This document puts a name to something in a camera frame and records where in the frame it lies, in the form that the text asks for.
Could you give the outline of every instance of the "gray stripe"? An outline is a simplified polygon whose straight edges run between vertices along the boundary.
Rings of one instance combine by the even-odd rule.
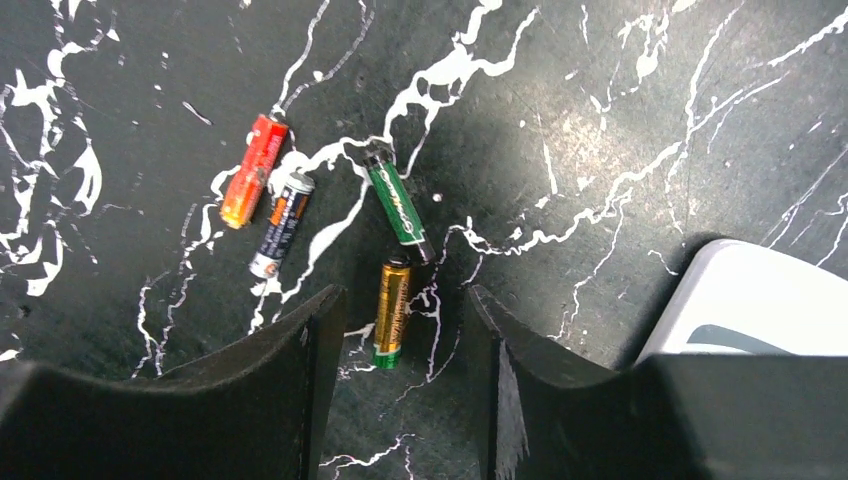
[[[689,336],[688,344],[718,345],[730,347],[754,355],[791,355],[782,348],[775,347],[758,338],[739,333],[718,325],[701,325]]]

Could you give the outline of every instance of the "green battery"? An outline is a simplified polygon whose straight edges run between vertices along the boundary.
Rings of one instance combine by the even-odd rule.
[[[391,151],[380,146],[368,152],[365,167],[400,244],[410,257],[416,258],[421,264],[430,263],[436,257],[436,252],[424,233],[418,212],[392,163]]]
[[[383,264],[374,326],[374,365],[377,368],[395,368],[400,359],[411,278],[412,264],[406,255],[392,256]]]

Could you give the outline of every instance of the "small white speck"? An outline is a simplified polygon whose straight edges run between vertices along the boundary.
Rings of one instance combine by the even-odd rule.
[[[591,177],[577,177],[577,188],[582,192],[584,188],[591,185],[592,182],[595,181],[595,176]]]
[[[189,112],[191,112],[191,113],[192,113],[195,117],[197,117],[197,118],[198,118],[198,120],[200,120],[201,122],[205,123],[206,125],[210,125],[210,126],[212,125],[212,120],[209,120],[208,118],[206,118],[206,117],[204,117],[203,115],[201,115],[201,114],[200,114],[200,112],[198,112],[198,111],[197,111],[197,109],[195,109],[195,108],[194,108],[194,106],[193,106],[192,104],[190,104],[190,103],[188,103],[188,102],[185,102],[185,101],[184,101],[184,102],[183,102],[183,107],[185,107],[185,109],[186,109],[186,110],[188,110]]]
[[[247,145],[250,145],[250,142],[253,141],[253,137],[255,137],[257,135],[259,135],[259,130],[251,130],[251,131],[247,132],[247,136],[244,137],[244,143],[246,143]]]

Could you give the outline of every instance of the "black plastic part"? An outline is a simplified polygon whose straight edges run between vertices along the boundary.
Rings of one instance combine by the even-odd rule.
[[[155,380],[0,364],[0,478],[316,478],[345,328],[330,286]]]
[[[483,480],[848,478],[848,358],[663,355],[613,372],[469,289]]]

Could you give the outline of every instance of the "battery label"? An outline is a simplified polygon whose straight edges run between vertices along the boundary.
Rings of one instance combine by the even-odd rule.
[[[264,115],[256,119],[241,166],[221,203],[221,218],[230,227],[241,228],[250,221],[287,133],[286,125]]]
[[[406,326],[409,277],[409,268],[384,267],[374,337],[377,355],[388,355],[400,350]]]
[[[424,227],[412,201],[403,188],[400,176],[392,163],[382,163],[368,170],[377,196],[386,209],[389,222],[401,245],[415,245],[425,241]]]
[[[265,233],[259,254],[273,260],[282,260],[291,248],[294,231],[303,217],[309,195],[286,186],[277,199],[271,214],[271,225]]]

